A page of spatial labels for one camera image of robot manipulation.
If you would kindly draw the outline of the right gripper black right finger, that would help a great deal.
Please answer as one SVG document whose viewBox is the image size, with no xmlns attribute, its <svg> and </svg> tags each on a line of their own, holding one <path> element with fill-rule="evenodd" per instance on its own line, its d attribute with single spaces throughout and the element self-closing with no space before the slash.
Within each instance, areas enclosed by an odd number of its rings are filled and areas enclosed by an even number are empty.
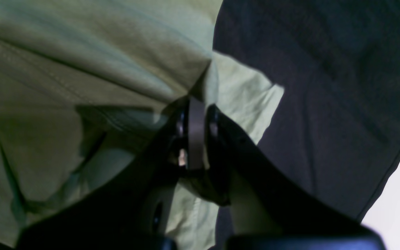
<svg viewBox="0 0 400 250">
<path fill-rule="evenodd" d="M 210 106 L 208 176 L 229 206 L 235 234 L 225 250 L 384 250 L 372 230 L 313 198 L 284 176 L 243 129 Z"/>
</svg>

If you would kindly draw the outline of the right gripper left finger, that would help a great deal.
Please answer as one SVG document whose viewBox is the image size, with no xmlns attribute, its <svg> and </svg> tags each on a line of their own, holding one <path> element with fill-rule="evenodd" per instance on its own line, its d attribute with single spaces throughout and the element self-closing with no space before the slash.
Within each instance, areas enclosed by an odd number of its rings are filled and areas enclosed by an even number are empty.
<svg viewBox="0 0 400 250">
<path fill-rule="evenodd" d="M 143 153 L 107 184 L 27 228 L 17 250 L 176 250 L 165 236 L 180 178 L 201 175 L 205 105 L 176 102 L 176 112 Z"/>
</svg>

